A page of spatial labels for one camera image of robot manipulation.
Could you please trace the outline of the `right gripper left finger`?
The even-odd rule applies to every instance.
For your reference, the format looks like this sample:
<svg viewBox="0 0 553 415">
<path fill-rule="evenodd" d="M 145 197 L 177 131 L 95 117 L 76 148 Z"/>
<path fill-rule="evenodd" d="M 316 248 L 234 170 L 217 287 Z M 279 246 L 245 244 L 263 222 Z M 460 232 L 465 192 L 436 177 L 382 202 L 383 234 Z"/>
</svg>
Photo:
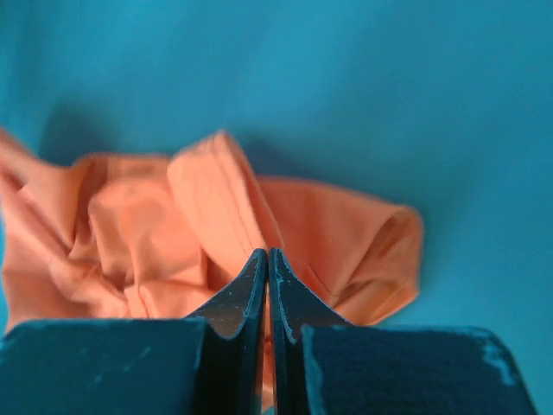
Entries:
<svg viewBox="0 0 553 415">
<path fill-rule="evenodd" d="M 259 414 L 267 255 L 180 319 L 34 320 L 1 341 L 4 414 Z"/>
</svg>

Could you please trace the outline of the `orange t shirt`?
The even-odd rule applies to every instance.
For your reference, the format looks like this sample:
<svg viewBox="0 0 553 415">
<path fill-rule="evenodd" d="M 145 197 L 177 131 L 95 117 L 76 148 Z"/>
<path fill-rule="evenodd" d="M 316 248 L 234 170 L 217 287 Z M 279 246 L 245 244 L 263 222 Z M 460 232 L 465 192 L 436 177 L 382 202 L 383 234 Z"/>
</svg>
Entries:
<svg viewBox="0 0 553 415">
<path fill-rule="evenodd" d="M 173 157 L 42 161 L 1 137 L 8 324 L 39 317 L 183 317 L 257 248 L 347 320 L 412 302 L 423 224 L 409 208 L 317 182 L 260 176 L 218 132 Z"/>
</svg>

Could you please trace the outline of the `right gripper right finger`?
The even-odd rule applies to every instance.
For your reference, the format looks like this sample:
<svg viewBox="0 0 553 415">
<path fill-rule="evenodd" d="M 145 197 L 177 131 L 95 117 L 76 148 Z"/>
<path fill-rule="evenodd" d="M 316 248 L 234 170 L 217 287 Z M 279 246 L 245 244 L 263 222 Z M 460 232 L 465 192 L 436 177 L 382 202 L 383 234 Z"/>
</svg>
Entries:
<svg viewBox="0 0 553 415">
<path fill-rule="evenodd" d="M 356 326 L 269 255 L 278 414 L 533 414 L 510 350 L 472 327 Z"/>
</svg>

